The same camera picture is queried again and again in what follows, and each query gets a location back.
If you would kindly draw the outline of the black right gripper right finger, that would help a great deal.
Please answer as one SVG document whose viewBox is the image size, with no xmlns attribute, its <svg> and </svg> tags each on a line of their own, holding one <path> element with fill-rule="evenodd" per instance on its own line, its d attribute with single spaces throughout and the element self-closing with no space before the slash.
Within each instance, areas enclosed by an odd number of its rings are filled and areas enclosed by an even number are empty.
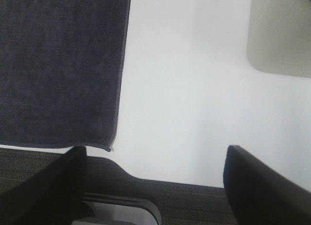
<svg viewBox="0 0 311 225">
<path fill-rule="evenodd" d="M 311 193 L 240 146 L 227 149 L 226 196 L 240 225 L 309 225 Z"/>
</svg>

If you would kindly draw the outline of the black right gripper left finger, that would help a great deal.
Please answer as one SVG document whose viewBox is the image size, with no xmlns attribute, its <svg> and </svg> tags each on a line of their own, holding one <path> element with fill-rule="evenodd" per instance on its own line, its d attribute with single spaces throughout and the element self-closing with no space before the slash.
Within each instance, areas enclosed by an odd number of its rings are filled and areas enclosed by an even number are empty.
<svg viewBox="0 0 311 225">
<path fill-rule="evenodd" d="M 85 192 L 87 156 L 75 146 L 0 195 L 2 225 L 70 225 Z"/>
</svg>

